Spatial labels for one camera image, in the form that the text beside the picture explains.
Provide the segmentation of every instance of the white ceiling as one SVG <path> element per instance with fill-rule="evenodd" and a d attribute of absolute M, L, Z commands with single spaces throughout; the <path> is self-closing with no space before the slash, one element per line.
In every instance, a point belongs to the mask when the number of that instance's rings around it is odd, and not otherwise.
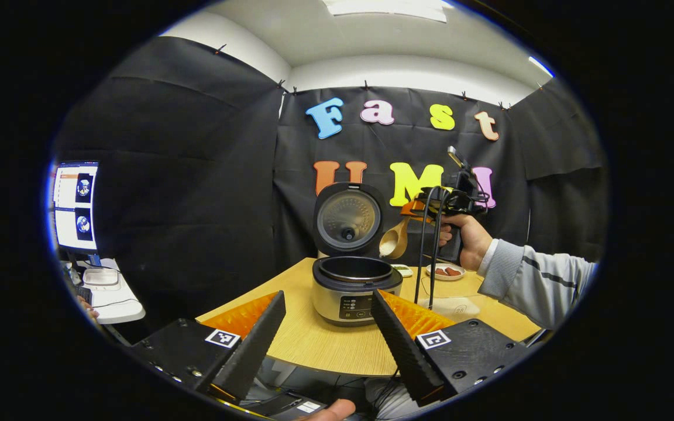
<path fill-rule="evenodd" d="M 461 61 L 533 88 L 551 79 L 513 38 L 458 8 L 444 8 L 447 23 L 379 13 L 332 16 L 321 0 L 225 0 L 205 10 L 245 27 L 292 67 L 390 54 Z"/>

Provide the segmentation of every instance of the wooden spoon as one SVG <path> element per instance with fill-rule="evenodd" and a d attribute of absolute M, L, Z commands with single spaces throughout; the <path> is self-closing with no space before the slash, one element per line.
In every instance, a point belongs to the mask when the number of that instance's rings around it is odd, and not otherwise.
<path fill-rule="evenodd" d="M 407 223 L 409 222 L 410 216 L 405 216 L 401 223 L 384 233 L 379 243 L 379 257 L 398 258 L 404 253 L 407 249 Z"/>

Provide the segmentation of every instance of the blue letter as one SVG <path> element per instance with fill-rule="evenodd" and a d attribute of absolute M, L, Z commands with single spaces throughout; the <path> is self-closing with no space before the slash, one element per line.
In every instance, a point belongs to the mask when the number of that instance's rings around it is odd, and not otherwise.
<path fill-rule="evenodd" d="M 345 103 L 342 102 L 342 99 L 332 98 L 329 101 L 305 110 L 305 113 L 313 117 L 316 125 L 319 127 L 319 139 L 326 139 L 342 130 L 342 126 L 336 125 L 332 120 L 337 120 L 337 122 L 342 121 L 342 112 L 337 107 L 343 104 Z M 326 109 L 329 107 L 335 108 L 327 112 Z"/>

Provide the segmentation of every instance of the computer monitor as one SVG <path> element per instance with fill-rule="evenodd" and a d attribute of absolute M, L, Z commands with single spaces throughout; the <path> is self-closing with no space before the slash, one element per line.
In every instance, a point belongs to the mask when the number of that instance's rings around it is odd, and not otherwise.
<path fill-rule="evenodd" d="M 98 161 L 65 161 L 53 173 L 53 229 L 59 248 L 87 255 L 100 265 L 95 237 L 93 203 Z"/>

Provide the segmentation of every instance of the gray sleeve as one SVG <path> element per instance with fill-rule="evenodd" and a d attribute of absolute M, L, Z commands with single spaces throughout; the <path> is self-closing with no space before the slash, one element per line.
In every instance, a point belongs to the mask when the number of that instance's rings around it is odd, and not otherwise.
<path fill-rule="evenodd" d="M 499 239 L 478 292 L 554 329 L 589 286 L 596 267 L 580 257 L 546 255 Z"/>

